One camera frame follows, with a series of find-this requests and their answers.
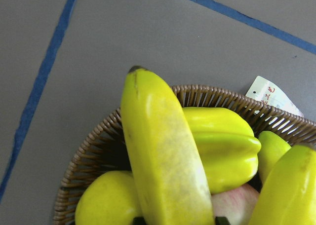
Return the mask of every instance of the yellow apple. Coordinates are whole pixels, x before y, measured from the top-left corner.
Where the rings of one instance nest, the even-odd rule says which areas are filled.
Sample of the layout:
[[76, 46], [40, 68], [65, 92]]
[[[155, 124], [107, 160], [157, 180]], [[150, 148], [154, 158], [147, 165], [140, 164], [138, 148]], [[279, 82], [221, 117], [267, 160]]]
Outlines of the yellow apple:
[[142, 216], [134, 178], [129, 171], [110, 171], [83, 193], [75, 212], [76, 225], [131, 225]]

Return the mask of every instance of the banana tip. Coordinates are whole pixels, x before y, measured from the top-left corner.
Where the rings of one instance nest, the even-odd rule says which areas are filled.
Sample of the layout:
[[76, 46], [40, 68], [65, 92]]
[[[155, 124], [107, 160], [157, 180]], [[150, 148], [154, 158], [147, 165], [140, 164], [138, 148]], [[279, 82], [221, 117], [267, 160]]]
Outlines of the banana tip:
[[130, 68], [130, 70], [128, 71], [129, 73], [132, 73], [138, 69], [144, 69], [147, 70], [146, 68], [142, 67], [142, 66], [133, 66], [132, 68]]

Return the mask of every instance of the basket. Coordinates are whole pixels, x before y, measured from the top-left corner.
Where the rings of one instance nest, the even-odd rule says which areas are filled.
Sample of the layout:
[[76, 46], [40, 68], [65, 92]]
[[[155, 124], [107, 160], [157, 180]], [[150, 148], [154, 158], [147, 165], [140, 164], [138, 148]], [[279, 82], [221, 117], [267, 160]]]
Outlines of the basket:
[[[239, 93], [206, 85], [176, 85], [171, 88], [183, 107], [224, 107], [235, 111], [249, 123], [255, 136], [270, 130], [290, 145], [316, 142], [316, 122]], [[81, 195], [97, 177], [110, 170], [131, 170], [119, 109], [88, 134], [70, 161], [57, 193], [53, 224], [74, 225]], [[260, 190], [258, 175], [249, 183]]]

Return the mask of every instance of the blue tape line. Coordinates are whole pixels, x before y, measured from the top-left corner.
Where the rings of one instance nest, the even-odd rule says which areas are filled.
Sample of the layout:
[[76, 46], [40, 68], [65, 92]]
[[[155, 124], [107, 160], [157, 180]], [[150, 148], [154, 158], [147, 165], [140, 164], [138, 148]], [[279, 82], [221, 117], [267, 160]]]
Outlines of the blue tape line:
[[191, 0], [197, 4], [205, 6], [209, 9], [212, 9], [218, 13], [226, 15], [232, 19], [240, 21], [244, 24], [247, 24], [253, 28], [259, 29], [267, 34], [270, 34], [278, 39], [281, 39], [285, 42], [288, 42], [294, 46], [297, 46], [303, 50], [316, 54], [316, 45], [302, 40], [296, 36], [293, 36], [285, 31], [277, 29], [269, 24], [261, 22], [257, 19], [246, 16], [235, 9], [232, 9], [226, 5], [215, 2], [214, 0]]
[[14, 164], [16, 162], [16, 159], [18, 157], [18, 154], [20, 152], [20, 149], [23, 145], [24, 139], [26, 137], [26, 134], [29, 130], [33, 115], [35, 113], [35, 110], [37, 108], [37, 105], [39, 103], [41, 94], [43, 92], [43, 89], [46, 85], [46, 81], [48, 78], [48, 75], [51, 71], [51, 68], [54, 64], [54, 61], [56, 59], [57, 51], [62, 43], [62, 40], [64, 38], [66, 29], [69, 24], [69, 20], [74, 8], [76, 0], [67, 0], [63, 12], [59, 18], [59, 22], [57, 27], [55, 28], [53, 37], [50, 41], [50, 44], [48, 46], [48, 49], [46, 51], [45, 58], [39, 68], [38, 76], [35, 79], [32, 91], [30, 93], [29, 99], [26, 103], [26, 106], [22, 112], [21, 118], [20, 118], [20, 124], [18, 129], [15, 132], [14, 135], [14, 145], [11, 153], [10, 161], [7, 165], [5, 174], [3, 176], [1, 186], [0, 186], [0, 203], [1, 199], [3, 197], [3, 194], [5, 192], [6, 185], [8, 183], [8, 180], [10, 178], [12, 169], [14, 167]]

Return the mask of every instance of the paper tag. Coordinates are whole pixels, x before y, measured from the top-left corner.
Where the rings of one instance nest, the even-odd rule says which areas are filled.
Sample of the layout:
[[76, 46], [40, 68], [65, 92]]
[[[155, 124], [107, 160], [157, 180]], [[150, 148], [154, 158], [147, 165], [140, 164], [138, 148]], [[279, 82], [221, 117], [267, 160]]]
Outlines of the paper tag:
[[298, 110], [278, 86], [261, 76], [256, 77], [246, 93], [246, 97], [253, 98], [270, 106], [280, 108], [286, 112], [304, 117], [303, 113]]

